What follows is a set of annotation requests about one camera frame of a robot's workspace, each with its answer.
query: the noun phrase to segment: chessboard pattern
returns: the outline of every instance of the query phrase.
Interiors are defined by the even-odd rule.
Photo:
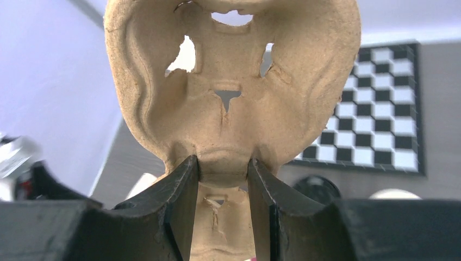
[[[292,163],[423,174],[417,47],[361,48],[326,129]]]

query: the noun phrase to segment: black border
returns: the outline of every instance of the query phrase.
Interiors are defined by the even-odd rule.
[[[424,148],[424,138],[423,138],[423,131],[422,131],[422,108],[421,108],[421,78],[419,74],[419,55],[420,55],[420,43],[419,42],[407,42],[407,43],[393,43],[391,45],[369,45],[366,47],[361,47],[359,53],[363,50],[371,51],[375,48],[395,48],[399,46],[406,46],[410,48],[414,55],[413,55],[413,70],[414,70],[414,95],[415,95],[415,107],[416,107],[416,140],[418,142],[418,171],[405,171],[405,170],[383,170],[376,167],[367,167],[367,166],[351,166],[351,165],[341,165],[338,163],[325,163],[325,162],[309,162],[300,159],[293,159],[292,161],[288,162],[287,165],[301,165],[301,166],[308,166],[308,167],[315,167],[315,168],[328,168],[328,169],[337,169],[343,171],[367,171],[367,172],[375,172],[381,174],[405,174],[409,176],[426,176],[426,158],[425,158],[425,148]]]

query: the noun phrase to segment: black robotic claw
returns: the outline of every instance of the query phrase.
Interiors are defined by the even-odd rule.
[[[189,260],[199,167],[188,157],[102,209],[34,166],[35,197],[0,203],[0,260]],[[327,206],[248,165],[258,261],[461,260],[461,202],[338,200]]]

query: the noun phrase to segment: gray floor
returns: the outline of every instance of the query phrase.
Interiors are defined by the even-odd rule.
[[[423,45],[420,48],[423,131],[426,177],[283,166],[281,180],[294,184],[307,175],[332,180],[344,197],[367,198],[374,192],[398,188],[423,198],[461,199],[461,43]],[[126,197],[139,177],[164,173],[162,162],[142,148],[123,122],[93,197],[115,205]]]

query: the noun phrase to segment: checkerboard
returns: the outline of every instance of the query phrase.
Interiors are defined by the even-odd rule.
[[[293,162],[422,173],[416,48],[360,49],[327,128]]]

